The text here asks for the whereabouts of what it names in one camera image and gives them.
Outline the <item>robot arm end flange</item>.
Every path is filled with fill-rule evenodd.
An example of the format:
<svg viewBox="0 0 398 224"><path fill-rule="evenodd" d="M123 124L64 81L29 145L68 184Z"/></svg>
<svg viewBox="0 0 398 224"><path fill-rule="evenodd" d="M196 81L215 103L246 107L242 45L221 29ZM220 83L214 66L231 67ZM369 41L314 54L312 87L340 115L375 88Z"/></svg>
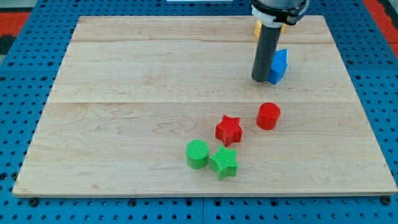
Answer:
<svg viewBox="0 0 398 224"><path fill-rule="evenodd" d="M270 28L294 26L306 14L309 0L251 0L252 15Z"/></svg>

